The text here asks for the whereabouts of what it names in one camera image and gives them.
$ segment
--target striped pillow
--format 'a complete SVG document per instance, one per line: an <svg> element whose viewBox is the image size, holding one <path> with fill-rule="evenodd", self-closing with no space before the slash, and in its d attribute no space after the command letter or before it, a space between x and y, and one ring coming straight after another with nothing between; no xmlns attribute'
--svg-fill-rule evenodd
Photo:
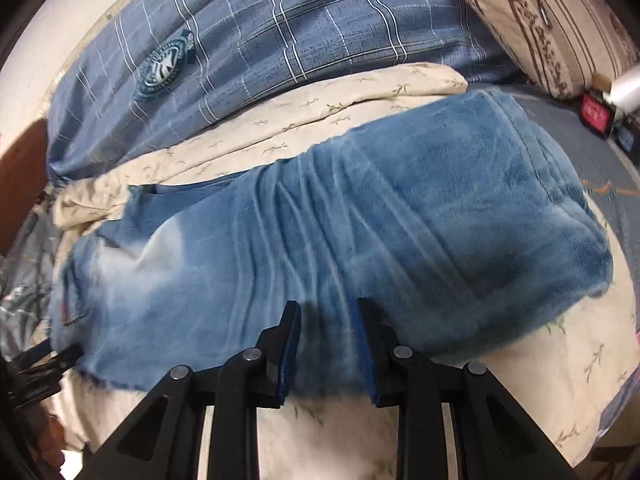
<svg viewBox="0 0 640 480"><path fill-rule="evenodd" d="M531 79L556 98L580 95L599 72L611 80L640 60L604 0L466 0Z"/></svg>

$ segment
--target metal screw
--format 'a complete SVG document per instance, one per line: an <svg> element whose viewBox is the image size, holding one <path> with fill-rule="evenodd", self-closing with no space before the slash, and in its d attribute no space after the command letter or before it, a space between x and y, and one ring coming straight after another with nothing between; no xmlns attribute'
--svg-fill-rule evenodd
<svg viewBox="0 0 640 480"><path fill-rule="evenodd" d="M471 361L467 367L473 375L483 375L486 372L486 365L478 361Z"/></svg>
<svg viewBox="0 0 640 480"><path fill-rule="evenodd" d="M414 354L414 351L411 350L408 346L400 345L394 348L394 355L398 359L408 359Z"/></svg>
<svg viewBox="0 0 640 480"><path fill-rule="evenodd" d="M247 348L244 352L242 352L242 357L247 361L257 361L260 359L262 352L259 348Z"/></svg>
<svg viewBox="0 0 640 480"><path fill-rule="evenodd" d="M171 368L169 375L172 379L179 381L189 375L189 369L185 365L177 365Z"/></svg>

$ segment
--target red tag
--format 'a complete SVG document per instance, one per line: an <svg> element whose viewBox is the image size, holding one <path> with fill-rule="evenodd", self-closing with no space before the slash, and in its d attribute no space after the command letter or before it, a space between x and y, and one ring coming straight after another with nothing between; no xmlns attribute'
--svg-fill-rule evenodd
<svg viewBox="0 0 640 480"><path fill-rule="evenodd" d="M611 111L608 108L601 105L590 95L585 94L582 99L580 114L585 121L601 134L607 135L607 125L611 115Z"/></svg>

